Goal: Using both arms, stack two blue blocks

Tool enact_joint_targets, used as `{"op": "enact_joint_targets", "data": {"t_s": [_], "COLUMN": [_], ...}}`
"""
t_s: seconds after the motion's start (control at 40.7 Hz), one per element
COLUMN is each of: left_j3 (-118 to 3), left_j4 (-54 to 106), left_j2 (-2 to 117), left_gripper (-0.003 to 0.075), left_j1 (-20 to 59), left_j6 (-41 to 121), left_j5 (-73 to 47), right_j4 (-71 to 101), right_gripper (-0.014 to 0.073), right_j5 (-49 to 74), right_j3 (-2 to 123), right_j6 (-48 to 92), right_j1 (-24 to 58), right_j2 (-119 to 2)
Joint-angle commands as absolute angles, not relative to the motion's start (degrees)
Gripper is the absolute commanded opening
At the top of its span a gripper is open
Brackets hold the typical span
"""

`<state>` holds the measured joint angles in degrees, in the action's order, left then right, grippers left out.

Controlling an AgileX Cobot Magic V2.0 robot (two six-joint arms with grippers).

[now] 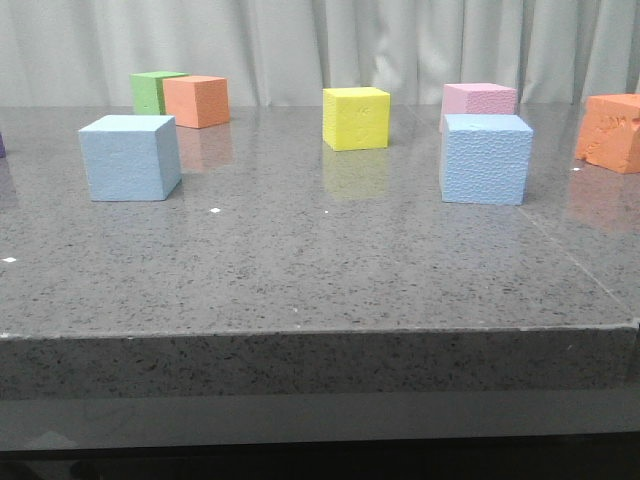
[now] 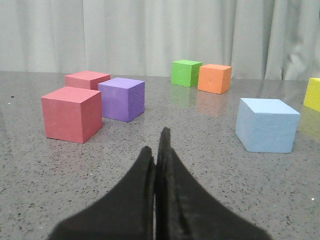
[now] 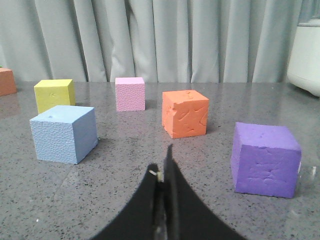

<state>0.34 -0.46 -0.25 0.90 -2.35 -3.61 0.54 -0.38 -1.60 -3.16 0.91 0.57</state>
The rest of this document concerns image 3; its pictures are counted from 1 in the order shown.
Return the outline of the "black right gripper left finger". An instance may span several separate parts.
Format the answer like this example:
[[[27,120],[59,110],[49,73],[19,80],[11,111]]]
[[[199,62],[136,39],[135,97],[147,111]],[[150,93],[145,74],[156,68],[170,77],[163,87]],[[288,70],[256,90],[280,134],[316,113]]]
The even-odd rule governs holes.
[[[150,164],[130,201],[94,240],[152,240],[158,166]]]

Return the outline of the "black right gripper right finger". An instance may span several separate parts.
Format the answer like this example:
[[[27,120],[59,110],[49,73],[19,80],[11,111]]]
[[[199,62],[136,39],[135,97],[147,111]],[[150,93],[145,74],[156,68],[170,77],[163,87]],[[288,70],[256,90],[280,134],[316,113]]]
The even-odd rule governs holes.
[[[169,240],[243,240],[200,200],[168,146],[164,160],[164,207]]]

